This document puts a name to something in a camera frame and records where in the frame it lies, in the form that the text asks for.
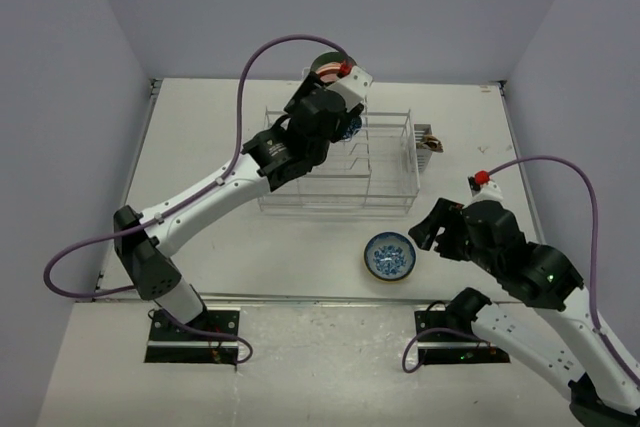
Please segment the orange leaf pattern bowl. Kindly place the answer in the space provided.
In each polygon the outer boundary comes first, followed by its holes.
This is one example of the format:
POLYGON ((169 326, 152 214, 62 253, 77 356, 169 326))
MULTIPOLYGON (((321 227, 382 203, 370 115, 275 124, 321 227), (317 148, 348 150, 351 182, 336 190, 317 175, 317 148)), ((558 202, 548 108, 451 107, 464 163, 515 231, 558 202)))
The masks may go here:
POLYGON ((319 66, 314 70, 314 73, 323 85, 328 86, 347 75, 349 69, 343 63, 332 62, 319 66))

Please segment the blue triangle pattern bowl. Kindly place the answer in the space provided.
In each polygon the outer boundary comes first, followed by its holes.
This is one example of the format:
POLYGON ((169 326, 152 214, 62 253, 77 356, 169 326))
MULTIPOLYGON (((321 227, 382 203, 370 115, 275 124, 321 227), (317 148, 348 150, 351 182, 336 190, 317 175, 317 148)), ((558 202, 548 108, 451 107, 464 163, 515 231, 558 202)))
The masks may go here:
POLYGON ((342 140, 350 141, 361 130, 362 125, 363 122, 360 116, 352 118, 342 136, 342 140))

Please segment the blue floral white bowl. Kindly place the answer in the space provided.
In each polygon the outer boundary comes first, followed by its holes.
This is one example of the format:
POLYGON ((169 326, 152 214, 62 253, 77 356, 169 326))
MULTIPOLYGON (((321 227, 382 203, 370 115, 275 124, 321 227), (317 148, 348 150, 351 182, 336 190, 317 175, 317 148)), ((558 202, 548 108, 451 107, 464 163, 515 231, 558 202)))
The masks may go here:
POLYGON ((382 232, 373 236, 363 252, 365 268, 385 277, 415 268, 416 250, 412 242, 397 232, 382 232))

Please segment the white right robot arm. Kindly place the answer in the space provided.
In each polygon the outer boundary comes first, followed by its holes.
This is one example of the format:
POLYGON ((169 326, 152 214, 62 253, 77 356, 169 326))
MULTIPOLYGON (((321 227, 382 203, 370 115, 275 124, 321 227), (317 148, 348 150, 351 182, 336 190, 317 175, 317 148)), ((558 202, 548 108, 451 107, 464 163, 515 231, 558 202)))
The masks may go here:
POLYGON ((494 200, 463 206, 439 199, 409 235, 421 250, 483 269, 561 341, 537 337, 471 287, 446 305, 422 337, 441 333, 507 352, 567 400, 583 426, 638 425, 639 367, 630 362, 632 370, 625 372, 609 351, 583 278, 561 251, 527 241, 514 214, 494 200))

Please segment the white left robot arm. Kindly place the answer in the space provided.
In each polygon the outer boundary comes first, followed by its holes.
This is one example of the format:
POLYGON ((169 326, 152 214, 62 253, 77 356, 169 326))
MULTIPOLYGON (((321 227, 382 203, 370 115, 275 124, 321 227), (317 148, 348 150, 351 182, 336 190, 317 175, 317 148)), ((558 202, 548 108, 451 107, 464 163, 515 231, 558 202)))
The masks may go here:
POLYGON ((371 84, 358 67, 330 83, 309 73, 283 115, 216 172, 154 207, 137 212, 125 206, 115 213, 114 249, 134 289, 163 309, 183 338, 201 337, 208 316, 173 255, 234 209, 324 163, 330 145, 342 141, 363 112, 371 84))

